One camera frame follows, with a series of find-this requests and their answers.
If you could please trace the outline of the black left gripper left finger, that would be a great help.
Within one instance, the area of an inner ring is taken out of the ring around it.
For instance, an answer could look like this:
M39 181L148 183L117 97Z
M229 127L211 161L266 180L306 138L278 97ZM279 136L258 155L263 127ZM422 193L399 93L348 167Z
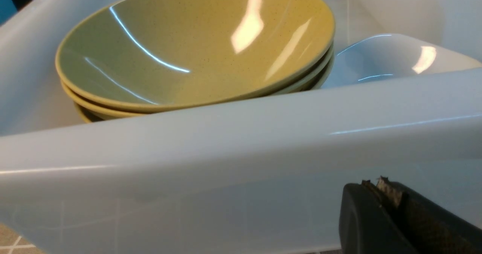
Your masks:
M343 187L339 237L343 254L418 253L376 195L360 184Z

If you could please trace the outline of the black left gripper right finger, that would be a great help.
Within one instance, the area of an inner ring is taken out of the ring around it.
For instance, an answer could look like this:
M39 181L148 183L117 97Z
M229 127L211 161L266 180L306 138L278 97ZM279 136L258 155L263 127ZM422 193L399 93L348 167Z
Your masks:
M421 254L480 254L481 229L422 194L380 177L383 206L406 239Z

